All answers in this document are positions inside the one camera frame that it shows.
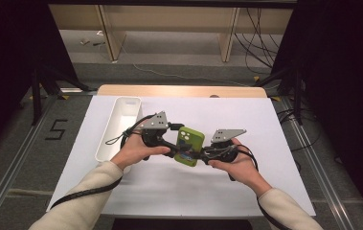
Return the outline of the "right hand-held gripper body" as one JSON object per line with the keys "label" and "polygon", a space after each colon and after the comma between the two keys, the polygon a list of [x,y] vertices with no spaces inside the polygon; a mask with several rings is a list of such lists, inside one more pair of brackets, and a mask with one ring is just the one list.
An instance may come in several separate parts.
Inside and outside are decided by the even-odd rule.
{"label": "right hand-held gripper body", "polygon": [[211,139],[211,146],[215,148],[215,151],[211,154],[204,154],[209,158],[209,161],[233,162],[238,155],[238,147],[232,139],[245,132],[245,129],[217,129]]}

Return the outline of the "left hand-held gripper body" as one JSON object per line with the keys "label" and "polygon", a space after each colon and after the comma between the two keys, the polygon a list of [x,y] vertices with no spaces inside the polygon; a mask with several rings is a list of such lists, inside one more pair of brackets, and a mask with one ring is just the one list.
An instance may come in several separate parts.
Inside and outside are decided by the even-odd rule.
{"label": "left hand-held gripper body", "polygon": [[167,132],[169,123],[165,111],[155,113],[140,124],[142,130],[142,140],[148,147],[170,147],[170,144],[164,140],[163,135]]}

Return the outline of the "green cartoon phone case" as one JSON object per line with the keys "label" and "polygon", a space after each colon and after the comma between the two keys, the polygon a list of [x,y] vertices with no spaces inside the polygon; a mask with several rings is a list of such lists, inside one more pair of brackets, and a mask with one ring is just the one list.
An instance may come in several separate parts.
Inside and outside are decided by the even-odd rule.
{"label": "green cartoon phone case", "polygon": [[205,139],[205,135],[199,131],[182,126],[178,130],[176,146],[179,151],[175,154],[174,159],[184,165],[195,167],[197,159],[193,158],[194,152],[200,152]]}

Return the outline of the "white plastic bin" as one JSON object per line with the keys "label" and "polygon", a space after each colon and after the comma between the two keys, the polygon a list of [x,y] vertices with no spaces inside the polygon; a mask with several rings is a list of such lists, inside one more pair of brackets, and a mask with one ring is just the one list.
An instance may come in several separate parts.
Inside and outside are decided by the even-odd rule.
{"label": "white plastic bin", "polygon": [[110,160],[121,148],[124,132],[142,115],[142,101],[137,97],[119,97],[115,100],[95,158],[99,162]]}

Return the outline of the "person's right hand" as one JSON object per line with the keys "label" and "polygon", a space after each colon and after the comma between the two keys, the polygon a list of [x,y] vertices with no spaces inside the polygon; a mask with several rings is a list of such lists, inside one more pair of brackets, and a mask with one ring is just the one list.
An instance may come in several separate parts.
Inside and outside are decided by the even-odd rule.
{"label": "person's right hand", "polygon": [[241,152],[231,163],[211,160],[209,165],[215,169],[226,171],[236,181],[252,189],[257,197],[262,196],[272,188],[255,168],[252,158]]}

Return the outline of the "person's left hand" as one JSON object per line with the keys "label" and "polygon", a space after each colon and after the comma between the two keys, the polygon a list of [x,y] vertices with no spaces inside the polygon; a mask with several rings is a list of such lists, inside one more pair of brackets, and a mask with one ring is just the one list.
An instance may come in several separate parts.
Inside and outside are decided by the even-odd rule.
{"label": "person's left hand", "polygon": [[168,152],[170,152],[168,147],[147,147],[142,140],[142,136],[135,132],[128,137],[125,145],[112,157],[111,162],[116,164],[121,170],[124,170],[126,167],[136,164],[148,156]]}

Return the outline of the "light wooden table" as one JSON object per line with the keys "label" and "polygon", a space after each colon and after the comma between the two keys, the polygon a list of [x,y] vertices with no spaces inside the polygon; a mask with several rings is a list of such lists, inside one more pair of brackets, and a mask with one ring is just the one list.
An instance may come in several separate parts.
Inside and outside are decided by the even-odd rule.
{"label": "light wooden table", "polygon": [[98,96],[266,98],[261,87],[104,84]]}

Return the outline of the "black metal stand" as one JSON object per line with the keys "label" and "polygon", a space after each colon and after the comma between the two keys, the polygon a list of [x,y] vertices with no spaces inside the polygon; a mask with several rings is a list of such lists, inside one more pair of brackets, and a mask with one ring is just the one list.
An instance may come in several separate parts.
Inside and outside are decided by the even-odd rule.
{"label": "black metal stand", "polygon": [[280,80],[278,86],[278,92],[281,95],[287,95],[289,92],[293,92],[294,105],[293,113],[295,120],[301,126],[303,124],[301,118],[301,96],[302,96],[302,74],[298,68],[295,67],[285,67],[272,73],[264,80],[258,80],[254,86],[263,87],[271,81]]}
{"label": "black metal stand", "polygon": [[96,88],[90,87],[78,80],[76,74],[72,76],[51,67],[47,64],[39,64],[35,67],[32,76],[32,96],[34,105],[34,118],[32,125],[35,126],[42,116],[42,104],[40,98],[40,88],[43,88],[48,95],[60,96],[62,90],[57,81],[66,81],[71,85],[85,92],[96,91]]}

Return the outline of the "light wooden shelf unit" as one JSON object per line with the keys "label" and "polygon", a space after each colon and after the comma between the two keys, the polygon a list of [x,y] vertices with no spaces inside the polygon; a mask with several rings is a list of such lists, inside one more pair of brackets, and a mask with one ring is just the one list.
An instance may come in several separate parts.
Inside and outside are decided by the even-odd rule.
{"label": "light wooden shelf unit", "polygon": [[282,35],[291,9],[112,5],[49,6],[61,30],[101,31],[108,56],[119,58],[126,34],[141,32],[215,33],[221,60],[229,60],[235,33]]}

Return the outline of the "black curtain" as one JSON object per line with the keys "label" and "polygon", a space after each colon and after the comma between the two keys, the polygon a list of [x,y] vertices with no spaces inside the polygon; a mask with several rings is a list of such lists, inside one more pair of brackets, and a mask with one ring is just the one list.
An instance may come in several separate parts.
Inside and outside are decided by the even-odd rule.
{"label": "black curtain", "polygon": [[0,132],[35,74],[53,93],[55,81],[79,81],[48,3],[0,0]]}
{"label": "black curtain", "polygon": [[363,0],[294,0],[274,68],[300,71],[306,95],[363,197]]}

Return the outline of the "metal floor rail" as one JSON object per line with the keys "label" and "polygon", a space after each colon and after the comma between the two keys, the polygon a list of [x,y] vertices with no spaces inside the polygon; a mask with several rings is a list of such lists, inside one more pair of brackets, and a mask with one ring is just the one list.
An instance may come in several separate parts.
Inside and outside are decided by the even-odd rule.
{"label": "metal floor rail", "polygon": [[[289,99],[282,98],[282,104],[285,109],[293,110],[293,105],[290,103]],[[306,134],[304,127],[297,123],[293,115],[289,115],[289,118],[290,125],[292,126],[296,138],[301,145],[300,150],[305,152],[308,164],[310,165],[313,174],[318,181],[318,185],[325,197],[325,201],[327,202],[332,215],[336,220],[339,229],[354,230],[354,225],[352,224],[348,211],[334,189],[333,184],[330,181],[320,159],[318,158],[314,147],[311,145],[311,141]]]}
{"label": "metal floor rail", "polygon": [[23,143],[20,145],[17,154],[12,159],[7,171],[5,172],[2,180],[0,181],[0,207],[5,200],[8,191],[19,174],[23,163],[29,155],[34,142],[44,125],[44,121],[49,114],[51,108],[57,101],[57,96],[48,96],[44,101],[43,108],[40,110],[40,116],[37,121],[31,125],[28,134],[26,135]]}

